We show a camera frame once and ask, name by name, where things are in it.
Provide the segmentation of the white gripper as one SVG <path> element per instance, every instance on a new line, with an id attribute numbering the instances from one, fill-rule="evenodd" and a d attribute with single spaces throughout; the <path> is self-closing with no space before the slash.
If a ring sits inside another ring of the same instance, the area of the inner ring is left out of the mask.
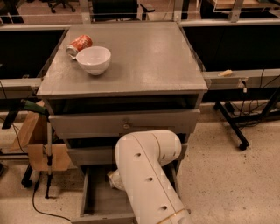
<path id="1" fill-rule="evenodd" d="M 123 180 L 121 178 L 120 172 L 118 170 L 110 171 L 108 174 L 108 179 L 112 181 L 112 186 L 118 190 L 125 190 Z"/>

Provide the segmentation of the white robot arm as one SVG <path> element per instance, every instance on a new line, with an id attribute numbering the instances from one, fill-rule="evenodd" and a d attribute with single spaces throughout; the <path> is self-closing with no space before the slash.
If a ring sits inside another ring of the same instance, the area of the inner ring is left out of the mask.
<path id="1" fill-rule="evenodd" d="M 193 224 L 163 171 L 181 149 L 178 136 L 166 129 L 132 132 L 118 140 L 119 179 L 138 224 Z"/>

